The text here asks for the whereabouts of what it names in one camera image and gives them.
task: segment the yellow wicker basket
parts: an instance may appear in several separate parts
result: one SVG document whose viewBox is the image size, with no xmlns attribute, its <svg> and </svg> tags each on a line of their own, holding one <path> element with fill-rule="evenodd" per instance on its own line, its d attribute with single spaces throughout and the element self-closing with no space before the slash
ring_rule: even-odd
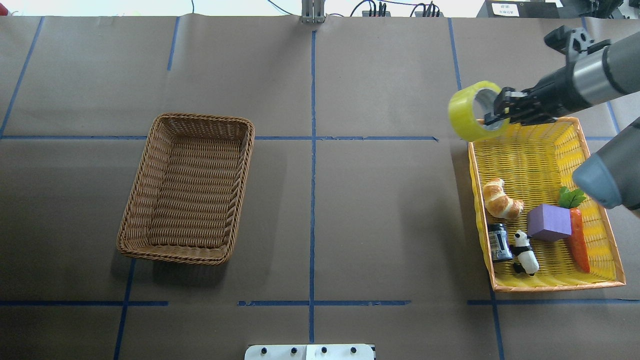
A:
<svg viewBox="0 0 640 360">
<path fill-rule="evenodd" d="M 587 198 L 580 206 L 584 220 L 590 273 L 581 272 L 564 240 L 532 241 L 540 270 L 535 276 L 517 274 L 511 261 L 492 263 L 487 223 L 507 225 L 509 239 L 526 230 L 526 213 L 540 204 L 557 204 L 561 186 L 575 189 L 573 171 L 589 157 L 589 149 L 576 118 L 560 118 L 553 124 L 508 126 L 496 138 L 469 143 L 476 224 L 484 263 L 495 291 L 560 291 L 625 285 L 616 241 L 605 209 Z M 505 192 L 522 199 L 525 210 L 516 220 L 493 218 L 484 210 L 482 186 L 493 177 L 505 181 Z"/>
</svg>

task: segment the purple box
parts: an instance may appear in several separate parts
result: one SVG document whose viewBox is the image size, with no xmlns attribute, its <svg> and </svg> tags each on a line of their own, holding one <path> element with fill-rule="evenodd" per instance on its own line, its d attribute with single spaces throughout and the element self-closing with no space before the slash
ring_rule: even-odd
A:
<svg viewBox="0 0 640 360">
<path fill-rule="evenodd" d="M 536 240 L 557 241 L 571 235 L 569 209 L 542 204 L 527 214 L 527 233 Z"/>
</svg>

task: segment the blue tape line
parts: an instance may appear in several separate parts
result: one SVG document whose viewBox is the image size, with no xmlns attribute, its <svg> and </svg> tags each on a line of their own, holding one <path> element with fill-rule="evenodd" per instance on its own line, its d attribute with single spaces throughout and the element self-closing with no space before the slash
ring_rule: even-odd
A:
<svg viewBox="0 0 640 360">
<path fill-rule="evenodd" d="M 168 301 L 130 301 L 129 306 L 169 306 Z"/>
<path fill-rule="evenodd" d="M 308 300 L 239 301 L 238 306 L 309 306 Z"/>
<path fill-rule="evenodd" d="M 146 140 L 146 136 L 7 135 L 6 140 Z"/>
<path fill-rule="evenodd" d="M 613 111 L 613 107 L 611 106 L 611 101 L 607 101 L 607 108 L 609 109 L 609 114 L 611 115 L 611 121 L 613 121 L 613 128 L 616 130 L 616 134 L 620 134 L 620 126 L 618 125 L 618 118 L 616 118 L 616 113 Z"/>
<path fill-rule="evenodd" d="M 133 283 L 133 273 L 135 270 L 136 260 L 131 259 L 131 265 L 129 265 L 129 278 L 127 279 L 127 288 L 124 292 L 124 301 L 122 302 L 122 314 L 120 314 L 120 326 L 118 328 L 118 337 L 116 339 L 116 349 L 113 352 L 113 360 L 117 360 L 120 357 L 120 345 L 122 344 L 122 336 L 124 335 L 124 323 L 127 319 L 129 295 L 131 294 L 131 284 Z"/>
<path fill-rule="evenodd" d="M 122 301 L 5 300 L 0 306 L 122 306 Z M 129 306 L 169 306 L 168 301 L 131 301 Z"/>
<path fill-rule="evenodd" d="M 311 136 L 256 136 L 256 140 L 312 140 Z"/>
<path fill-rule="evenodd" d="M 309 343 L 315 342 L 316 297 L 316 33 L 311 32 L 311 224 L 309 245 Z"/>
<path fill-rule="evenodd" d="M 317 300 L 316 306 L 405 306 L 411 300 Z"/>
<path fill-rule="evenodd" d="M 317 136 L 318 140 L 440 140 L 434 136 Z"/>
<path fill-rule="evenodd" d="M 585 136 L 585 139 L 587 139 L 587 140 L 605 140 L 605 141 L 609 141 L 609 140 L 613 139 L 613 136 Z"/>
<path fill-rule="evenodd" d="M 0 301 L 0 306 L 122 306 L 122 301 Z"/>
<path fill-rule="evenodd" d="M 493 327 L 495 328 L 495 340 L 498 344 L 498 356 L 504 360 L 504 349 L 502 347 L 502 332 L 500 331 L 500 318 L 498 317 L 498 303 L 495 301 L 495 292 L 491 291 L 491 307 L 493 310 Z"/>
<path fill-rule="evenodd" d="M 314 300 L 315 306 L 405 306 L 411 300 Z M 239 301 L 238 306 L 309 306 L 307 300 Z"/>
<path fill-rule="evenodd" d="M 27 71 L 27 65 L 29 65 L 29 60 L 31 59 L 31 55 L 33 54 L 33 48 L 35 48 L 36 42 L 38 42 L 38 37 L 40 36 L 40 30 L 42 30 L 43 22 L 44 22 L 44 16 L 40 17 L 40 22 L 38 23 L 38 29 L 36 30 L 35 35 L 33 35 L 33 40 L 31 41 L 31 47 L 29 48 L 29 52 L 27 53 L 26 59 L 24 60 L 24 65 L 22 66 L 22 71 L 20 71 L 18 82 L 16 82 L 15 88 L 13 89 L 13 95 L 11 95 L 11 100 L 9 101 L 9 107 L 7 107 L 6 109 L 6 113 L 4 114 L 4 120 L 2 121 L 2 126 L 0 126 L 0 138 L 3 137 L 4 129 L 6 128 L 6 123 L 9 121 L 9 117 L 11 116 L 11 111 L 13 110 L 13 104 L 15 103 L 15 98 L 18 96 L 18 91 L 20 90 L 22 79 L 24 79 L 24 73 Z"/>
<path fill-rule="evenodd" d="M 456 83 L 458 84 L 458 90 L 462 90 L 462 80 L 460 79 L 460 68 L 458 67 L 458 52 L 456 51 L 456 39 L 453 36 L 453 22 L 448 17 L 449 21 L 449 37 L 451 38 L 451 53 L 453 55 L 453 66 L 456 69 Z"/>
<path fill-rule="evenodd" d="M 522 299 L 496 300 L 497 305 L 604 305 L 604 304 L 640 304 L 640 299 Z M 469 300 L 467 305 L 492 305 L 490 300 Z"/>
<path fill-rule="evenodd" d="M 169 62 L 166 65 L 166 70 L 171 71 L 173 65 L 173 52 L 175 51 L 175 39 L 178 38 L 178 25 L 180 24 L 180 17 L 175 18 L 175 27 L 173 28 L 173 40 L 171 41 L 171 52 L 169 53 Z"/>
</svg>

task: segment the panda figurine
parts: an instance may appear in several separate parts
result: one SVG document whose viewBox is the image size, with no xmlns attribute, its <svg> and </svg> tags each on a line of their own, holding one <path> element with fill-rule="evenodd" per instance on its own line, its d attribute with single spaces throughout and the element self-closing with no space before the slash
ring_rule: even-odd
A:
<svg viewBox="0 0 640 360">
<path fill-rule="evenodd" d="M 540 270 L 540 265 L 533 253 L 533 248 L 529 244 L 528 235 L 524 231 L 518 230 L 513 237 L 516 245 L 510 245 L 509 248 L 511 249 L 511 253 L 514 256 L 517 256 L 520 261 L 519 264 L 513 263 L 513 268 L 518 274 L 524 272 L 533 276 L 538 270 Z"/>
</svg>

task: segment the tape roll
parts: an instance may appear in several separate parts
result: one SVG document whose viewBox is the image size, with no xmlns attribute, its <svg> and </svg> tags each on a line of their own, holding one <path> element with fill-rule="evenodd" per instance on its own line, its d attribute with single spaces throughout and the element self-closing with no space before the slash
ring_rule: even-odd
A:
<svg viewBox="0 0 640 360">
<path fill-rule="evenodd" d="M 480 81 L 456 92 L 449 101 L 449 121 L 456 133 L 468 142 L 493 138 L 504 133 L 509 119 L 486 126 L 474 115 L 474 101 L 482 107 L 483 113 L 493 114 L 493 101 L 502 89 L 490 82 Z"/>
</svg>

